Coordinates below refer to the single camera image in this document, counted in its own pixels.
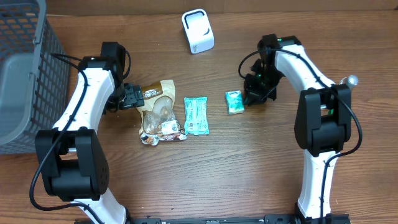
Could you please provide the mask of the teal tissue pack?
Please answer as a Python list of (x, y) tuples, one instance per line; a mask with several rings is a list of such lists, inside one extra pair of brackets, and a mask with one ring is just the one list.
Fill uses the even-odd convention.
[(243, 96), (240, 90), (227, 91), (225, 93), (228, 114), (240, 114), (244, 112)]

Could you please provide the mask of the brown snack packet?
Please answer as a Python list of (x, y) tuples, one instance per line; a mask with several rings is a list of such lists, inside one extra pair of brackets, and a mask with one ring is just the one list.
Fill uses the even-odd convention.
[(141, 114), (140, 139), (143, 144), (156, 146), (161, 141), (187, 139), (174, 111), (175, 84), (173, 80), (161, 80), (142, 88), (144, 106)]

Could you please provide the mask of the light blue wipes pack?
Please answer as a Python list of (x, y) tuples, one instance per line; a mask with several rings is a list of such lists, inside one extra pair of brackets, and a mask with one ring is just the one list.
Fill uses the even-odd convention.
[(184, 129), (187, 134), (209, 135), (209, 125), (207, 119), (207, 97), (184, 98), (185, 124)]

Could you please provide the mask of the yellow bottle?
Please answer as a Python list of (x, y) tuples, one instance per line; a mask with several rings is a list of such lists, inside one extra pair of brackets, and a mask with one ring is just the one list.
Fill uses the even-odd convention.
[(359, 79), (356, 75), (350, 75), (348, 77), (344, 77), (339, 84), (340, 85), (347, 85), (350, 90), (353, 90), (359, 83)]

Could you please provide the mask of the green lid jar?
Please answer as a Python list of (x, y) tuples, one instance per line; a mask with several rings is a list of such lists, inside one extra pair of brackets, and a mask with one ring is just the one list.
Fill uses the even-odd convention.
[(333, 109), (332, 110), (328, 110), (328, 114), (327, 115), (331, 115), (331, 114), (333, 114)]

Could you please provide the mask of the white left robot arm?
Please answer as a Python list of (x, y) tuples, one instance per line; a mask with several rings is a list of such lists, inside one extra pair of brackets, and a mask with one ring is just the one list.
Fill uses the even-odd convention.
[(98, 139), (102, 115), (144, 106), (141, 87), (126, 83), (131, 56), (118, 42), (103, 42), (99, 56), (75, 65), (78, 82), (66, 110), (35, 137), (39, 166), (29, 189), (41, 211), (78, 207), (88, 223), (132, 223), (109, 189), (109, 164)]

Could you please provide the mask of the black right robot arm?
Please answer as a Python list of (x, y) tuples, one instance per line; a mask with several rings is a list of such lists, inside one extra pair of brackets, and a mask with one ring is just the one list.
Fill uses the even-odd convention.
[(264, 35), (260, 55), (244, 78), (244, 105), (277, 98), (277, 86), (288, 79), (299, 94), (294, 133), (303, 149), (303, 181), (295, 213), (289, 223), (350, 223), (348, 215), (334, 215), (330, 190), (337, 158), (351, 137), (351, 90), (337, 85), (314, 66), (296, 36)]

